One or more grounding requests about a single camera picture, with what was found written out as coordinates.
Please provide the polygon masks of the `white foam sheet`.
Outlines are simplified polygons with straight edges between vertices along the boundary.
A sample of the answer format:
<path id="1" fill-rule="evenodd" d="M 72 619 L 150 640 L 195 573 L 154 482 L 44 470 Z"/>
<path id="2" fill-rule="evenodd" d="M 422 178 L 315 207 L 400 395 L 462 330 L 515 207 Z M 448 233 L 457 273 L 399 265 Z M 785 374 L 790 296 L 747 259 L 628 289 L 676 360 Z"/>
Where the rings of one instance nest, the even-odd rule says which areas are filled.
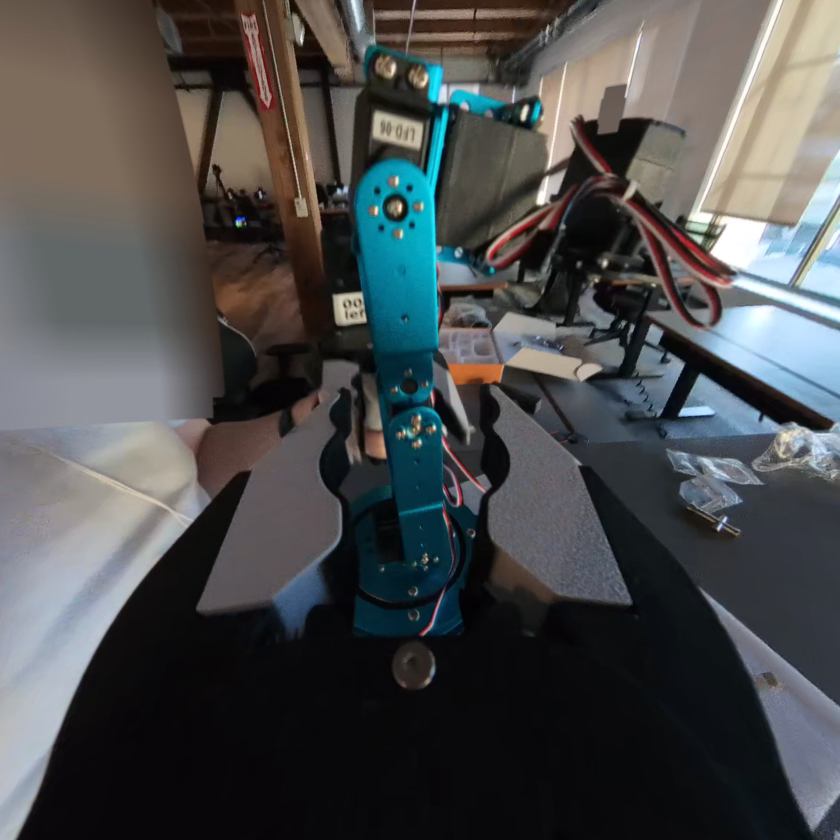
<path id="1" fill-rule="evenodd" d="M 814 837 L 839 838 L 839 706 L 706 595 L 747 668 Z"/>

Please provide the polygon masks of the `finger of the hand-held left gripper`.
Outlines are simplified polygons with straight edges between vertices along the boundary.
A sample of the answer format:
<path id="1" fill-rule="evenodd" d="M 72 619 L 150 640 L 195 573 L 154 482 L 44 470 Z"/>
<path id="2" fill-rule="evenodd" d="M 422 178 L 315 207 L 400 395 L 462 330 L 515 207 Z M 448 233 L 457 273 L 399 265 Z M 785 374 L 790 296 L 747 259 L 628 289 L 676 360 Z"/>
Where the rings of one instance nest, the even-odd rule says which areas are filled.
<path id="1" fill-rule="evenodd" d="M 440 351 L 433 354 L 433 375 L 434 410 L 443 424 L 444 434 L 461 445 L 470 445 L 474 430 L 448 363 Z"/>

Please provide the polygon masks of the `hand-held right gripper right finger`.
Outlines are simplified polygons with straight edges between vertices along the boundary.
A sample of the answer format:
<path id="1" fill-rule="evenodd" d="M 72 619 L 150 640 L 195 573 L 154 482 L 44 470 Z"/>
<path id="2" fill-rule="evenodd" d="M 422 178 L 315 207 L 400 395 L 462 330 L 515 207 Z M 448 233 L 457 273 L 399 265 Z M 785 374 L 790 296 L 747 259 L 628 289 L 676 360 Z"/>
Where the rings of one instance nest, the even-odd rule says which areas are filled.
<path id="1" fill-rule="evenodd" d="M 632 596 L 576 459 L 498 385 L 483 385 L 480 503 L 485 587 L 526 611 L 615 608 Z"/>

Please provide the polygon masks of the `red white sign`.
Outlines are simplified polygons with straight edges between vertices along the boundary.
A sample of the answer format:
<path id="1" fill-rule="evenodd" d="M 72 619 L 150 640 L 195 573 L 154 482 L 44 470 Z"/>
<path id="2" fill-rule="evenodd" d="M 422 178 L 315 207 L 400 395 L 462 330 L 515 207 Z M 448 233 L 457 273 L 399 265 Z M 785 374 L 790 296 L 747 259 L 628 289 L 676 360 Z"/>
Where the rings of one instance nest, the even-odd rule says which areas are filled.
<path id="1" fill-rule="evenodd" d="M 259 19 L 256 14 L 241 13 L 239 14 L 239 20 L 259 107 L 262 111 L 268 112 L 275 107 L 276 97 L 266 63 L 266 50 L 261 36 Z"/>

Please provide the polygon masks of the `person's white clothing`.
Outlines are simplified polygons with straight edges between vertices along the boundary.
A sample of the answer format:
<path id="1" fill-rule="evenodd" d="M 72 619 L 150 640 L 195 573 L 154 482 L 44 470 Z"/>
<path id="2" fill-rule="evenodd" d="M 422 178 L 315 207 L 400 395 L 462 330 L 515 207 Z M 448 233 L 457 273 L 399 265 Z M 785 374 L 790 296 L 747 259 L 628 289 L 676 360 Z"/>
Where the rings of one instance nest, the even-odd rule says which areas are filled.
<path id="1" fill-rule="evenodd" d="M 1 837 L 35 801 L 116 615 L 208 503 L 206 421 L 2 432 Z"/>

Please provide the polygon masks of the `white packing box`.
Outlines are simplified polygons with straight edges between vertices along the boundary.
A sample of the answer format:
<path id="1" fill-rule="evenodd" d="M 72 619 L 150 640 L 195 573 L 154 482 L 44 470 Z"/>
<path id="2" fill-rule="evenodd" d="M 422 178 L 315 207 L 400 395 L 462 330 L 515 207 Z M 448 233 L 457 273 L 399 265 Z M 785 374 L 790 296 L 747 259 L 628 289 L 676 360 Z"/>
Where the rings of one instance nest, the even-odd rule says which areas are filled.
<path id="1" fill-rule="evenodd" d="M 492 335 L 508 369 L 570 382 L 586 382 L 604 371 L 578 336 L 550 320 L 508 312 Z"/>

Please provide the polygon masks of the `large window with beige blinds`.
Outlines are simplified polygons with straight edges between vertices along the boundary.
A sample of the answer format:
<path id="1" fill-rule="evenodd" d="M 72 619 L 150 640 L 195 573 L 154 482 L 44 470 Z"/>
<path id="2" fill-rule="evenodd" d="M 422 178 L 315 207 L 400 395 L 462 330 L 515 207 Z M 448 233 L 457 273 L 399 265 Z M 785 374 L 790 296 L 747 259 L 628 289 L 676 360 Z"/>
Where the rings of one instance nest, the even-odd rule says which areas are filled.
<path id="1" fill-rule="evenodd" d="M 742 275 L 838 300 L 839 2 L 772 2 L 696 202 Z"/>

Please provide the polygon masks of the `black ceiling pipe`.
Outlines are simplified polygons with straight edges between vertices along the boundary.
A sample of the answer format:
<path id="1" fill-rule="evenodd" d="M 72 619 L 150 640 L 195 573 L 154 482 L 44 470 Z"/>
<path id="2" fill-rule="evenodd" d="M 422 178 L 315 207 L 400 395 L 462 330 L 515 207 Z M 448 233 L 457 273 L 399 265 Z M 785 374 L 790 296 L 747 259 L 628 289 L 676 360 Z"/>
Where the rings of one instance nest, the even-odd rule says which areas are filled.
<path id="1" fill-rule="evenodd" d="M 533 77 L 543 77 L 631 34 L 637 16 L 636 2 L 575 2 L 525 46 L 499 59 L 494 80 L 508 87 L 526 86 Z"/>

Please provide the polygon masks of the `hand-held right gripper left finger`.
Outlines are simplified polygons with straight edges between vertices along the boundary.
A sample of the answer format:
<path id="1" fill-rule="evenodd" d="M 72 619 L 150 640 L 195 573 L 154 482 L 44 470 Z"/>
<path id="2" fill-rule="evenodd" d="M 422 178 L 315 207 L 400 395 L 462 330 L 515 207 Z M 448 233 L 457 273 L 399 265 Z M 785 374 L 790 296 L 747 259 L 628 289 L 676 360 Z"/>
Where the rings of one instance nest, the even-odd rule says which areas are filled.
<path id="1" fill-rule="evenodd" d="M 332 600 L 326 562 L 343 536 L 353 398 L 329 396 L 252 469 L 196 610 L 306 617 Z"/>

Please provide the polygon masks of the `dark grey cluttered desk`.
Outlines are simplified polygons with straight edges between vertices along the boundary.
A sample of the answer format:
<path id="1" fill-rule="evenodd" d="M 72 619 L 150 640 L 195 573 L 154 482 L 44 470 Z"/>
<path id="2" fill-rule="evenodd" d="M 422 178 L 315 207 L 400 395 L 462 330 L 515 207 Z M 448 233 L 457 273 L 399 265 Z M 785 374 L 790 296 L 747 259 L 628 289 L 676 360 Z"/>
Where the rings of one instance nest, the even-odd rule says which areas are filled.
<path id="1" fill-rule="evenodd" d="M 505 369 L 499 385 L 504 390 L 527 397 L 527 402 L 535 403 L 535 411 L 530 414 L 530 417 L 562 445 L 589 443 L 590 439 L 573 425 L 556 399 L 550 395 L 543 378 L 537 374 L 518 369 Z M 469 420 L 470 442 L 465 446 L 480 448 L 484 441 L 480 428 L 480 385 L 469 384 L 456 387 Z"/>

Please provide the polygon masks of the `crumpled clear plastic wrap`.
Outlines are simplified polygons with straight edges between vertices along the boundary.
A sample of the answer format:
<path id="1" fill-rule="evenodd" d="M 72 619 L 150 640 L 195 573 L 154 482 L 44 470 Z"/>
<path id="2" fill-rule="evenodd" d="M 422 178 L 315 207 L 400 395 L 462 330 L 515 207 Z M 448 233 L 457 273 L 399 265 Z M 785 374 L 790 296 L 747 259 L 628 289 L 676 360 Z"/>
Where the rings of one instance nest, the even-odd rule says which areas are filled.
<path id="1" fill-rule="evenodd" d="M 761 473 L 792 469 L 838 484 L 839 424 L 823 431 L 783 424 L 770 446 L 753 460 L 752 469 Z"/>

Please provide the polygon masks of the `empty black desk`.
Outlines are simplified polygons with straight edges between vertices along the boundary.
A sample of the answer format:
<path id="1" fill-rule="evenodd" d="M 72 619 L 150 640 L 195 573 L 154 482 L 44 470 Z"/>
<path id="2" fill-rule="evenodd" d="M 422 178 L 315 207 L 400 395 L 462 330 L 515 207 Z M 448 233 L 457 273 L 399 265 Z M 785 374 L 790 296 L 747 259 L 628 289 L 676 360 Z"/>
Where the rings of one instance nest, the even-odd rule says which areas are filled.
<path id="1" fill-rule="evenodd" d="M 683 368 L 659 422 L 713 417 L 686 407 L 700 376 L 777 424 L 826 431 L 839 421 L 839 331 L 773 306 L 730 308 L 708 329 L 672 312 L 649 313 L 659 346 Z"/>

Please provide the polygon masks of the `black swivel office chair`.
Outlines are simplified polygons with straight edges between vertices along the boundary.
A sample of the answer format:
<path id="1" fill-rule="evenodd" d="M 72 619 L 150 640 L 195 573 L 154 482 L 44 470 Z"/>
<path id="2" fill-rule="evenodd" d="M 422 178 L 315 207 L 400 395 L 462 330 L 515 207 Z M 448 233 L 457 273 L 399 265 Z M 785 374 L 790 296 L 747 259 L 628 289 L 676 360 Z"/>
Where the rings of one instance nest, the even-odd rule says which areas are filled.
<path id="1" fill-rule="evenodd" d="M 217 310 L 222 354 L 224 392 L 213 399 L 212 425 L 237 423 L 292 408 L 315 388 L 313 374 L 294 375 L 295 360 L 312 362 L 314 349 L 309 343 L 281 343 L 270 346 L 266 357 L 272 363 L 272 376 L 255 384 L 259 354 L 254 344 Z"/>

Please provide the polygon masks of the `small metal cross wrench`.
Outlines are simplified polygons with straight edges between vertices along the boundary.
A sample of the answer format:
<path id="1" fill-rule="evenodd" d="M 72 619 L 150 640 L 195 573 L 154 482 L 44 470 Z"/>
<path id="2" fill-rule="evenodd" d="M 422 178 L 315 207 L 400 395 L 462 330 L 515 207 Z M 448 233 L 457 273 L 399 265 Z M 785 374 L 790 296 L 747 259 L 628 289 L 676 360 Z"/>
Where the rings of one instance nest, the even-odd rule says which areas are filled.
<path id="1" fill-rule="evenodd" d="M 693 505 L 686 505 L 686 511 L 705 522 L 716 533 L 727 534 L 733 538 L 738 538 L 742 535 L 741 529 L 732 524 L 728 516 L 719 517 L 715 513 Z"/>

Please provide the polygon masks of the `blue toy robot arm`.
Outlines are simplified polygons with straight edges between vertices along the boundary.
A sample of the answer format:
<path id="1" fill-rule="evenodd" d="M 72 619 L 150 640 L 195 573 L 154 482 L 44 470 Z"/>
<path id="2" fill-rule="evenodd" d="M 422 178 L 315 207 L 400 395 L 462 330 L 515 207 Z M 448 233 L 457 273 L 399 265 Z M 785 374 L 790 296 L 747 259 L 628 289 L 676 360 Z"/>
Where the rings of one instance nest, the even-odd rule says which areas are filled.
<path id="1" fill-rule="evenodd" d="M 364 73 L 354 124 L 353 246 L 390 483 L 351 505 L 357 556 L 353 628 L 370 637 L 455 635 L 480 611 L 502 602 L 517 607 L 531 633 L 584 638 L 611 632 L 640 643 L 665 627 L 668 605 L 655 592 L 655 584 L 668 580 L 646 581 L 644 573 L 676 572 L 677 583 L 690 581 L 667 552 L 650 565 L 661 546 L 582 467 L 633 605 L 560 602 L 526 611 L 485 587 L 479 528 L 488 487 L 473 482 L 450 454 L 432 397 L 440 313 L 435 187 L 448 121 L 435 99 L 443 71 L 371 46 Z"/>

